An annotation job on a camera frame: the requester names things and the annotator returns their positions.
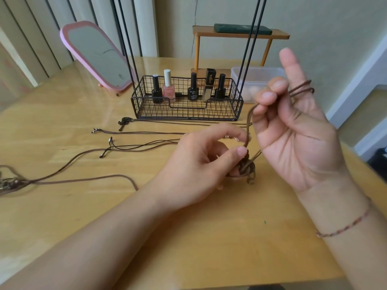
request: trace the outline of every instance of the plastic container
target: plastic container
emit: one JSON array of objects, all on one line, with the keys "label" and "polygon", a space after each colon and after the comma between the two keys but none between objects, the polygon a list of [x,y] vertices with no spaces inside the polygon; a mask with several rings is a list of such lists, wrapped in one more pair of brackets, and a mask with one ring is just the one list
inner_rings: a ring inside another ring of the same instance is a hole
[{"label": "plastic container", "polygon": [[[240,66],[231,68],[231,78],[235,83],[238,81]],[[242,79],[246,67],[242,70],[242,75],[239,81],[238,90],[240,91]],[[267,86],[268,82],[274,78],[282,76],[286,78],[285,70],[280,67],[249,67],[244,81],[242,98],[245,103],[255,103],[255,95],[261,89]]]}]

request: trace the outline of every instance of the fingernail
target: fingernail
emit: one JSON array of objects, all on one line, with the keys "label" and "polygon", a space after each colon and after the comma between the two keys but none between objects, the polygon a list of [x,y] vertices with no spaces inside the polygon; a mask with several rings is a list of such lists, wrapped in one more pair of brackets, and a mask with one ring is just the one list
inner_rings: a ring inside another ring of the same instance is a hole
[{"label": "fingernail", "polygon": [[277,82],[275,82],[275,83],[273,84],[273,87],[282,87],[282,86],[284,86],[285,84],[286,84],[286,81],[283,80],[283,79],[281,79],[281,80],[278,80]]},{"label": "fingernail", "polygon": [[271,97],[272,95],[274,95],[273,92],[264,92],[264,93],[262,94],[262,97],[263,97],[263,98],[268,98],[268,97]]},{"label": "fingernail", "polygon": [[236,149],[236,152],[238,153],[238,155],[240,156],[245,156],[246,153],[247,153],[247,148],[245,148],[244,146],[240,146]]}]

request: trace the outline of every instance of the braided bracelet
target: braided bracelet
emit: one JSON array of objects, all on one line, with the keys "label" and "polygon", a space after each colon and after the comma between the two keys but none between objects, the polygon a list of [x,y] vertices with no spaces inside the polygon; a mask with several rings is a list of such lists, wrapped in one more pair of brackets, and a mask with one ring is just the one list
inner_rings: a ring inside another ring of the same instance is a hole
[{"label": "braided bracelet", "polygon": [[365,219],[369,215],[369,213],[372,209],[372,206],[373,206],[372,200],[368,196],[366,196],[366,197],[368,199],[368,209],[365,211],[365,213],[362,216],[358,217],[350,225],[348,225],[340,230],[337,230],[336,232],[330,233],[330,234],[322,234],[318,230],[316,230],[317,237],[324,238],[324,237],[333,237],[333,236],[339,235],[339,234],[343,233],[344,231],[353,228],[356,224],[360,223],[363,219]]}]

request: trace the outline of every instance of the mirror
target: mirror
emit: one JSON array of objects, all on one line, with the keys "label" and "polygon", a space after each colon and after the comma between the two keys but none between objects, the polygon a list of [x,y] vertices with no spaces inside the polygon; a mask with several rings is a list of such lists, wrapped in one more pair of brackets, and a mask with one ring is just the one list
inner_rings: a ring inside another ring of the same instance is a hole
[{"label": "mirror", "polygon": [[60,38],[66,48],[107,89],[121,91],[132,83],[125,57],[94,23],[79,21],[67,24],[60,30]]}]

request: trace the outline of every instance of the wire basket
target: wire basket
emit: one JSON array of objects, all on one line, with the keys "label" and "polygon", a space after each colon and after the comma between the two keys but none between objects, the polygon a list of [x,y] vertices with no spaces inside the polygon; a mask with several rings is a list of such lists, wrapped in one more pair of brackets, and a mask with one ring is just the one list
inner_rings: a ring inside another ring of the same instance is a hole
[{"label": "wire basket", "polygon": [[[187,90],[191,86],[191,78],[171,77],[175,85],[176,101],[167,97],[157,98],[160,103],[154,103],[152,97],[153,80],[151,75],[145,75],[135,88],[132,95],[132,105],[138,119],[185,119],[185,120],[216,120],[236,121],[243,106],[243,99],[231,78],[226,78],[224,99],[214,98],[218,78],[215,79],[212,96],[206,102],[202,101],[205,78],[197,78],[199,98],[188,100]],[[159,76],[160,86],[164,85],[164,77]]]}]

